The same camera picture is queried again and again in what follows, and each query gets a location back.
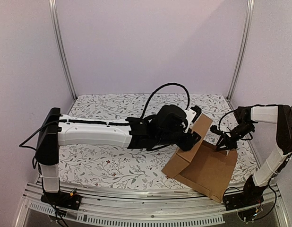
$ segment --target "open cardboard box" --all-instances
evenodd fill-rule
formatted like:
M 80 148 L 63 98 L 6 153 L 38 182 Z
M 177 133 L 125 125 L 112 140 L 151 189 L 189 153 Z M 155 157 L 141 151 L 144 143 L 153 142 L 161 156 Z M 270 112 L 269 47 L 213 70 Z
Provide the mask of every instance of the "open cardboard box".
M 192 127 L 202 139 L 190 151 L 178 149 L 162 172 L 210 199 L 222 202 L 234 171 L 237 152 L 217 152 L 216 146 L 204 141 L 212 120 L 202 114 Z

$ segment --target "table surface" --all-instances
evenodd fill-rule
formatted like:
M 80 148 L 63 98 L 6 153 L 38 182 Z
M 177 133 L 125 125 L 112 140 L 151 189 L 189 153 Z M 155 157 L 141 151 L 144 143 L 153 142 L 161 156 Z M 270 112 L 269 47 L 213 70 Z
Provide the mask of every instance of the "table surface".
M 149 94 L 108 94 L 79 96 L 69 115 L 98 120 L 139 117 Z M 155 114 L 163 105 L 186 107 L 185 94 L 157 94 L 151 100 L 146 116 Z M 198 105 L 214 124 L 230 108 L 222 95 L 190 95 L 190 106 Z M 232 114 L 222 125 L 232 129 L 236 120 Z M 208 132 L 205 140 L 215 144 L 218 136 Z M 231 182 L 244 182 L 257 169 L 254 155 L 245 141 L 238 143 L 238 160 Z M 179 189 L 185 185 L 165 176 L 161 169 L 176 146 L 157 151 L 125 149 L 110 145 L 70 145 L 60 147 L 60 180 L 86 186 L 125 189 Z

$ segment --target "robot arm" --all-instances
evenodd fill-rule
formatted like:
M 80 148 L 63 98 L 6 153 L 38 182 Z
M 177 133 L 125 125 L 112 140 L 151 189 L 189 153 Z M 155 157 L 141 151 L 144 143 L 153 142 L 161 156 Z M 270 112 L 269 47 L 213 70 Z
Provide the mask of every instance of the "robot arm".
M 39 133 L 36 161 L 39 163 L 44 193 L 52 203 L 61 198 L 59 182 L 59 146 L 70 144 L 115 145 L 123 148 L 146 148 L 176 144 L 183 151 L 201 139 L 189 126 L 200 116 L 201 109 L 194 106 L 182 110 L 175 105 L 163 106 L 157 114 L 144 119 L 128 117 L 115 121 L 97 121 L 61 115 L 53 108 Z
M 279 174 L 292 155 L 292 107 L 288 105 L 238 107 L 234 110 L 238 122 L 233 130 L 224 132 L 216 126 L 211 128 L 213 133 L 220 135 L 217 150 L 237 148 L 237 141 L 245 135 L 254 132 L 258 122 L 276 123 L 276 145 L 270 156 L 260 169 L 251 175 L 244 185 L 243 192 L 224 196 L 227 210 L 254 205 L 262 201 L 263 191 L 270 180 Z

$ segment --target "white wall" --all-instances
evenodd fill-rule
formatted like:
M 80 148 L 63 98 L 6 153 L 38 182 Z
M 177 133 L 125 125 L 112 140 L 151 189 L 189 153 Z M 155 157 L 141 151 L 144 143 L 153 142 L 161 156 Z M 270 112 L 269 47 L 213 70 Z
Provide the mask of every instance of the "white wall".
M 57 1 L 76 91 L 151 93 L 179 82 L 226 95 L 246 8 L 245 0 Z
M 71 103 L 48 1 L 0 1 L 0 227 L 12 226 L 26 182 L 36 177 L 34 152 L 18 144 L 51 107 L 67 111 Z
M 233 103 L 292 105 L 292 1 L 255 1 Z M 256 126 L 253 143 L 263 161 L 275 144 L 275 135 L 275 125 Z M 292 223 L 292 160 L 277 182 Z

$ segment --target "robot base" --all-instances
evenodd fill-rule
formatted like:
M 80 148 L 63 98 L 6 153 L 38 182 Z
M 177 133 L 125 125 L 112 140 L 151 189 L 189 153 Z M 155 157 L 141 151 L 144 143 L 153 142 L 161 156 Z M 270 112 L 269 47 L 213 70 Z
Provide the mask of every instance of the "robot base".
M 263 196 L 260 196 L 258 198 L 258 201 L 257 200 L 250 200 L 250 201 L 248 201 L 248 203 L 246 203 L 246 202 L 243 203 L 242 201 L 243 201 L 243 193 L 242 192 L 232 194 L 232 195 L 225 195 L 223 197 L 223 202 L 225 204 L 227 211 L 256 205 L 256 204 L 258 204 L 258 201 L 263 202 L 264 198 L 263 198 Z
M 53 206 L 63 207 L 71 210 L 79 210 L 82 196 L 74 194 L 70 196 L 69 192 L 47 193 L 42 195 L 41 201 Z

